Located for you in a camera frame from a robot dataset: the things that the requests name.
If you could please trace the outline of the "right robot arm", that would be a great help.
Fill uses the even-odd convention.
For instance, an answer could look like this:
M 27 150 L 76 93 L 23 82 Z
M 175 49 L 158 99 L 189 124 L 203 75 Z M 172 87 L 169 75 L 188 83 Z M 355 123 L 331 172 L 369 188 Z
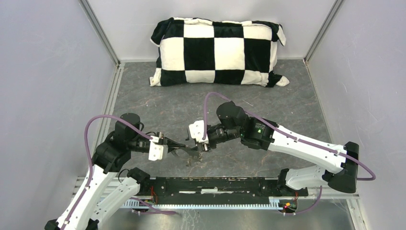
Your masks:
M 311 167 L 281 170 L 277 191 L 288 196 L 307 187 L 329 186 L 348 194 L 356 192 L 359 145 L 326 143 L 294 133 L 264 118 L 249 116 L 234 102 L 221 104 L 216 115 L 219 124 L 211 126 L 203 120 L 188 126 L 189 138 L 199 151 L 210 151 L 219 143 L 240 139 L 254 150 L 281 152 L 313 163 Z

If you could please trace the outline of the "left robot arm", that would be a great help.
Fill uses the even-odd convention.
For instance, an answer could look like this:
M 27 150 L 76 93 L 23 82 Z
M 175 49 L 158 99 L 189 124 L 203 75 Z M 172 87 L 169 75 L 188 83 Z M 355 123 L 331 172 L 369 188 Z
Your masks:
M 101 117 L 115 120 L 115 127 L 91 154 L 88 130 L 90 124 Z M 152 135 L 144 133 L 143 128 L 140 117 L 134 113 L 120 117 L 98 115 L 86 124 L 84 137 L 89 172 L 67 209 L 57 219 L 48 221 L 46 230 L 100 230 L 132 196 L 149 192 L 150 175 L 139 168 L 133 168 L 113 192 L 101 198 L 113 178 L 130 160 L 132 152 L 148 153 L 149 160 L 155 161 L 161 160 L 171 151 L 187 148 L 187 145 L 164 137 L 159 132 Z

